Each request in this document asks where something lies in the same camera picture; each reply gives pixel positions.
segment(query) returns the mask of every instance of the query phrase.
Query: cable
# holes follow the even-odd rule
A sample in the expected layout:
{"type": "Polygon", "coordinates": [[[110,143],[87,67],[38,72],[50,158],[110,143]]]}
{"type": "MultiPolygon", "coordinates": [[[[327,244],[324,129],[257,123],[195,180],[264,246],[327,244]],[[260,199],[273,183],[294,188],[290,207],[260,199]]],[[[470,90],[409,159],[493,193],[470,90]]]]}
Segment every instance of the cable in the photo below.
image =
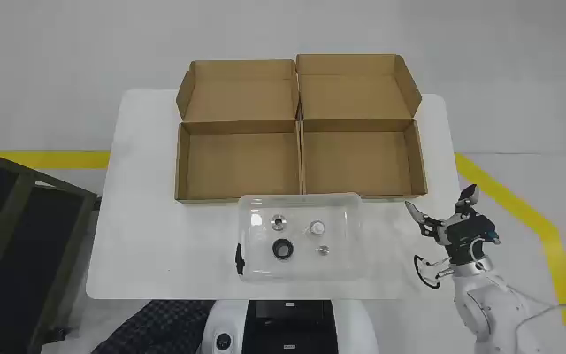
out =
{"type": "MultiPolygon", "coordinates": [[[[471,259],[473,259],[473,261],[476,262],[476,265],[480,266],[483,270],[485,270],[484,265],[482,265],[481,262],[478,261],[478,259],[476,258],[476,256],[474,255],[474,252],[473,252],[474,244],[475,244],[476,242],[483,242],[483,241],[484,241],[484,239],[477,238],[477,239],[475,239],[474,241],[471,242],[471,244],[470,244],[470,256],[471,256],[471,259]]],[[[519,322],[519,324],[515,327],[515,354],[518,354],[518,352],[519,352],[519,328],[520,328],[522,325],[524,325],[526,322],[530,321],[531,319],[536,319],[536,318],[538,318],[538,317],[544,315],[544,314],[547,313],[547,312],[551,312],[551,311],[553,311],[553,310],[560,309],[560,308],[566,308],[566,304],[549,304],[549,303],[547,303],[546,301],[539,300],[538,298],[536,298],[536,297],[534,297],[534,296],[531,296],[531,295],[529,295],[529,294],[525,293],[524,291],[521,291],[521,290],[519,290],[519,289],[517,289],[517,288],[511,287],[511,286],[508,285],[508,284],[506,284],[506,286],[507,286],[508,288],[510,288],[511,290],[515,291],[516,293],[521,294],[522,296],[524,296],[524,297],[526,297],[526,298],[528,298],[528,299],[534,301],[535,303],[539,303],[539,304],[543,304],[543,305],[545,305],[545,306],[548,306],[548,307],[547,307],[546,309],[544,309],[543,311],[541,311],[541,312],[539,312],[539,313],[536,313],[536,314],[532,315],[531,317],[528,317],[528,318],[526,318],[526,319],[523,319],[523,320],[522,320],[521,322],[519,322]]]]}
{"type": "Polygon", "coordinates": [[[556,309],[560,309],[560,308],[566,308],[566,304],[556,304],[553,306],[548,307],[547,309],[532,315],[531,317],[527,317],[526,319],[523,319],[521,322],[519,322],[518,325],[516,325],[515,327],[515,354],[518,354],[519,352],[519,328],[524,325],[526,322],[530,321],[531,319],[536,319],[542,315],[544,315],[547,312],[551,312],[552,310],[556,310],[556,309]]]}
{"type": "Polygon", "coordinates": [[[478,262],[478,259],[474,255],[474,250],[473,250],[474,244],[476,244],[476,242],[483,242],[483,241],[484,241],[483,238],[478,237],[477,239],[475,239],[474,241],[472,241],[470,243],[470,256],[471,256],[471,259],[473,259],[474,262],[476,262],[477,265],[479,265],[483,270],[485,270],[484,265],[482,265],[481,263],[478,262]]]}

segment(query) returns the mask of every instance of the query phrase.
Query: yellow floor line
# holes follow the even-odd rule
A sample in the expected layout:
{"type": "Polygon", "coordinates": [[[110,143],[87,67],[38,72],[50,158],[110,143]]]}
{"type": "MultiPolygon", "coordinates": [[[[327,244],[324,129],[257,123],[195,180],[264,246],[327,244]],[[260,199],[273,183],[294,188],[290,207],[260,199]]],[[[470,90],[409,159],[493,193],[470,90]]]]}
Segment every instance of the yellow floor line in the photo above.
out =
{"type": "MultiPolygon", "coordinates": [[[[108,165],[110,152],[0,151],[0,157],[38,169],[104,169],[108,165]]],[[[455,161],[459,174],[478,184],[495,202],[539,235],[555,285],[556,297],[561,304],[566,303],[566,252],[558,228],[464,155],[456,153],[455,161]]],[[[562,312],[562,317],[566,324],[566,310],[562,312]]]]}
{"type": "Polygon", "coordinates": [[[0,151],[0,157],[30,168],[104,169],[109,151],[0,151]]]}
{"type": "MultiPolygon", "coordinates": [[[[468,181],[476,183],[497,204],[539,236],[547,257],[548,269],[555,285],[556,297],[560,304],[566,304],[566,251],[562,246],[558,227],[545,219],[523,199],[477,167],[463,154],[456,153],[455,160],[459,174],[468,181]]],[[[566,325],[566,310],[562,311],[562,320],[566,325]]]]}

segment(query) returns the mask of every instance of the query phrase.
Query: transparent plastic box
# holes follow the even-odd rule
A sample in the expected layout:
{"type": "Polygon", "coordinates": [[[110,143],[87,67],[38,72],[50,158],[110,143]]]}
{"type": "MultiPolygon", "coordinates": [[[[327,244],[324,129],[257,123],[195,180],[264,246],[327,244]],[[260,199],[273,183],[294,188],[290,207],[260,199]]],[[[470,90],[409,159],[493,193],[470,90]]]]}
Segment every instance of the transparent plastic box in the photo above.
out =
{"type": "Polygon", "coordinates": [[[347,281],[362,277],[366,265],[361,203],[355,193],[243,196],[238,203],[236,252],[241,279],[347,281]]]}

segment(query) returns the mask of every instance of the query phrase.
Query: cardboard box lid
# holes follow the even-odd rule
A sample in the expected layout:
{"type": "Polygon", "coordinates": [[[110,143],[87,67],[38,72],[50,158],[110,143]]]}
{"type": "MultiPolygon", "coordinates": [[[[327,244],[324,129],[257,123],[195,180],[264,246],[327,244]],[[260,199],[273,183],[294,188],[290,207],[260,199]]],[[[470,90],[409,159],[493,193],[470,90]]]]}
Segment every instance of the cardboard box lid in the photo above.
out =
{"type": "Polygon", "coordinates": [[[294,120],[293,60],[197,60],[177,95],[184,121],[294,120]]]}
{"type": "Polygon", "coordinates": [[[300,54],[304,119],[412,119],[422,97],[396,54],[300,54]]]}

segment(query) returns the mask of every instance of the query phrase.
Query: black fabric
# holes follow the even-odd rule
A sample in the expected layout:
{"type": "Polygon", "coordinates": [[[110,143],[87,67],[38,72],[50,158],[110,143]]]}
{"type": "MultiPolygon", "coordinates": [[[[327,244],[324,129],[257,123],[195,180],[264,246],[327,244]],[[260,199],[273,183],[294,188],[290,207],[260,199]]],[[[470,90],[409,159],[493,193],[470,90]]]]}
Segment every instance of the black fabric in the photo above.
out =
{"type": "Polygon", "coordinates": [[[214,301],[153,300],[93,354],[194,354],[214,301]]]}

